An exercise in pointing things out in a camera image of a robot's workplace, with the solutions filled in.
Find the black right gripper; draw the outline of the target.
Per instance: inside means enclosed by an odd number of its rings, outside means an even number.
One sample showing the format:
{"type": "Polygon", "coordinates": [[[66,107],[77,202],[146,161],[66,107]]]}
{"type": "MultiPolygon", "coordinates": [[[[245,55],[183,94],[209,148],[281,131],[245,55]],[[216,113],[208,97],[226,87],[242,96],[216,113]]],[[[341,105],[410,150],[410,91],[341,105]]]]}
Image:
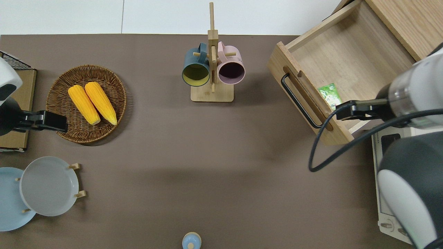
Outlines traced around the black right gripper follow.
{"type": "Polygon", "coordinates": [[[387,105],[387,99],[350,100],[336,106],[336,118],[337,120],[381,119],[380,109],[387,105]]]}

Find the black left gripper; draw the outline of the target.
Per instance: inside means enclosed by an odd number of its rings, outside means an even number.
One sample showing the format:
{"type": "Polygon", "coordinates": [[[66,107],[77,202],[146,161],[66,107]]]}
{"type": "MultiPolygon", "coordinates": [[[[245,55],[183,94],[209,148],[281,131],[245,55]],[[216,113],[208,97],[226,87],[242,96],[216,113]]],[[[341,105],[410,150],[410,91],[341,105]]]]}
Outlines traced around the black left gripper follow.
{"type": "Polygon", "coordinates": [[[68,132],[67,118],[47,110],[22,111],[21,127],[26,130],[68,132]]]}

